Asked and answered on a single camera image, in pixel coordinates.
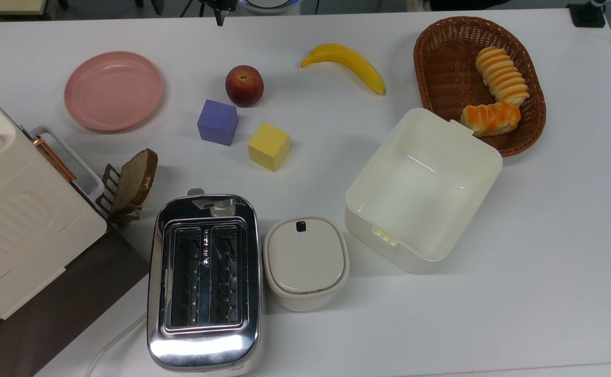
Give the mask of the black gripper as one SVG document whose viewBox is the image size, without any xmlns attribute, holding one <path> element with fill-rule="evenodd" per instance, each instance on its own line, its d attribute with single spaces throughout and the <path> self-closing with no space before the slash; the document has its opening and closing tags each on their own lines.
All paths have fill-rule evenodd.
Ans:
<svg viewBox="0 0 611 377">
<path fill-rule="evenodd" d="M 219 27 L 222 27 L 227 12 L 235 12 L 238 0 L 201 0 L 201 3 L 215 10 L 215 21 Z"/>
</svg>

